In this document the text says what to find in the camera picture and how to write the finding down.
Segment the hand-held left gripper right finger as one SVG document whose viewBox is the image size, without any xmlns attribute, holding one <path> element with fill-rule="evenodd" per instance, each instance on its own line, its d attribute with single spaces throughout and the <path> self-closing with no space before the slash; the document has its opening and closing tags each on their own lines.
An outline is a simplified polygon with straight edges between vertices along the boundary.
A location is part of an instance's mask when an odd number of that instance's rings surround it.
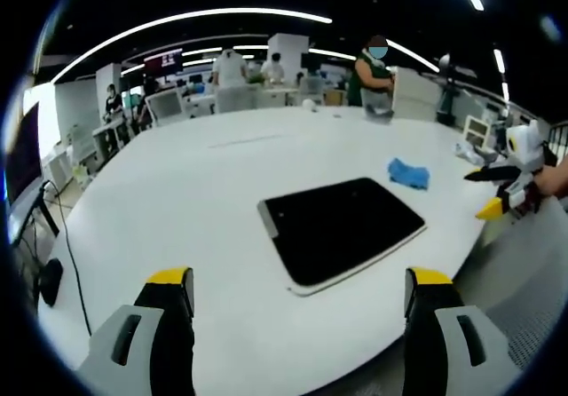
<svg viewBox="0 0 568 396">
<path fill-rule="evenodd" d="M 509 341 L 453 281 L 406 269 L 404 395 L 503 395 L 520 375 Z"/>
</svg>

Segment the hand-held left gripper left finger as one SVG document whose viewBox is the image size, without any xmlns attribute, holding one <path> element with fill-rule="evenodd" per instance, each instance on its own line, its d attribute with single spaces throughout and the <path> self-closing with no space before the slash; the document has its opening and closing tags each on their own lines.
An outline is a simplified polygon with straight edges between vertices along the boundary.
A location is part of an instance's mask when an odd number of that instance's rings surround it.
<svg viewBox="0 0 568 396">
<path fill-rule="evenodd" d="M 194 395 L 193 269 L 162 270 L 91 336 L 79 377 L 93 395 Z"/>
</svg>

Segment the person's right hand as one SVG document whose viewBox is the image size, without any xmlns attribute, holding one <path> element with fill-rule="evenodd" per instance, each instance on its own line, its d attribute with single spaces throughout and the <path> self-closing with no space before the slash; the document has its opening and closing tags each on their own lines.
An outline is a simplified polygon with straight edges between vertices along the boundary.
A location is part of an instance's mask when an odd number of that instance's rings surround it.
<svg viewBox="0 0 568 396">
<path fill-rule="evenodd" d="M 543 196 L 563 199 L 568 191 L 568 157 L 556 166 L 544 166 L 534 177 L 534 182 Z"/>
</svg>

